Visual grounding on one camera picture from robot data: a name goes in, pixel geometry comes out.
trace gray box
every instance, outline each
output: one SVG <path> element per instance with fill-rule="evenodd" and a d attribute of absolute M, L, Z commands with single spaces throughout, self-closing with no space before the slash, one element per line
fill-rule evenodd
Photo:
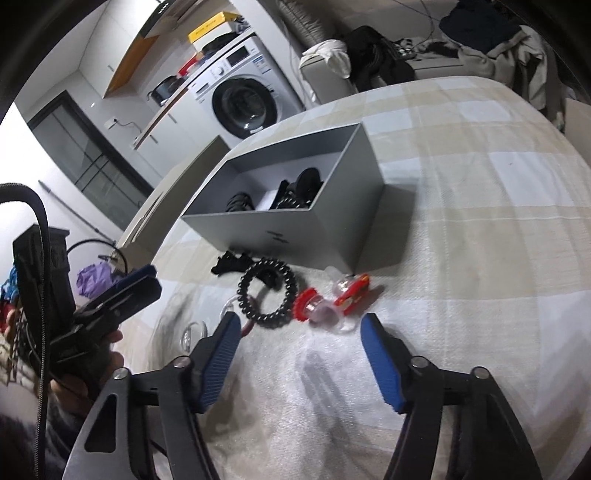
<path fill-rule="evenodd" d="M 308 209 L 268 210 L 279 183 L 309 167 L 324 185 Z M 228 160 L 183 215 L 218 250 L 354 273 L 384 187 L 362 124 L 290 138 Z M 225 213 L 247 192 L 256 210 Z"/>

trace blue gripper pad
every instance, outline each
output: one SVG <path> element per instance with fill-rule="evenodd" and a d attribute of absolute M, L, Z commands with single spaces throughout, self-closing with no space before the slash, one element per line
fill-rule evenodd
<path fill-rule="evenodd" d="M 375 313 L 361 319 L 361 343 L 384 401 L 398 413 L 405 413 L 404 372 L 411 358 L 408 349 L 402 340 L 384 330 Z"/>
<path fill-rule="evenodd" d="M 213 335 L 200 340 L 193 349 L 190 356 L 194 369 L 201 373 L 200 395 L 196 399 L 198 413 L 204 413 L 216 402 L 240 337 L 240 317 L 234 312 L 228 312 Z"/>

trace bed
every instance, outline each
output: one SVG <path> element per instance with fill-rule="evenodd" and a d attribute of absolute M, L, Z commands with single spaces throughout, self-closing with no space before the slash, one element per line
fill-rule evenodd
<path fill-rule="evenodd" d="M 346 97 L 226 158 L 355 122 L 387 183 L 359 264 L 379 293 L 370 311 L 440 368 L 489 368 L 544 478 L 567 478 L 591 444 L 590 168 L 542 114 L 477 77 Z M 154 260 L 161 300 L 123 325 L 134 372 L 179 355 L 192 319 L 213 331 L 239 280 L 209 272 L 218 255 L 176 222 Z M 295 271 L 328 293 L 323 272 Z M 184 302 L 185 314 L 172 315 Z M 299 322 L 255 328 L 200 418 L 222 477 L 246 480 L 383 478 L 402 420 L 383 402 L 358 333 Z M 433 478 L 444 478 L 449 444 L 446 413 Z"/>

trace yellow box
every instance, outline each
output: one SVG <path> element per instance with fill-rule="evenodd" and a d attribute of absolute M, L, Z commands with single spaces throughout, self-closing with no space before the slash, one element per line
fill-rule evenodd
<path fill-rule="evenodd" d="M 193 43 L 195 40 L 204 36 L 207 32 L 213 30 L 218 25 L 223 24 L 224 22 L 231 22 L 232 20 L 236 20 L 238 14 L 233 12 L 220 12 L 213 17 L 211 17 L 206 22 L 199 25 L 195 30 L 193 30 L 189 34 L 189 42 Z"/>

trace metal screw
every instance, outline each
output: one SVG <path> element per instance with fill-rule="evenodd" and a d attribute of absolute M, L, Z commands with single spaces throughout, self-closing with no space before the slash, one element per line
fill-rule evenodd
<path fill-rule="evenodd" d="M 476 367 L 474 369 L 474 376 L 476 378 L 480 378 L 481 380 L 486 380 L 491 376 L 491 373 L 484 367 Z"/>
<path fill-rule="evenodd" d="M 127 375 L 129 375 L 129 370 L 126 368 L 118 368 L 113 372 L 113 378 L 116 380 L 121 380 L 122 378 L 127 377 Z"/>
<path fill-rule="evenodd" d="M 429 360 L 423 356 L 414 356 L 410 359 L 410 364 L 414 368 L 426 368 L 429 366 Z"/>
<path fill-rule="evenodd" d="M 173 365 L 175 368 L 185 368 L 191 363 L 191 359 L 188 356 L 179 356 L 174 359 Z"/>

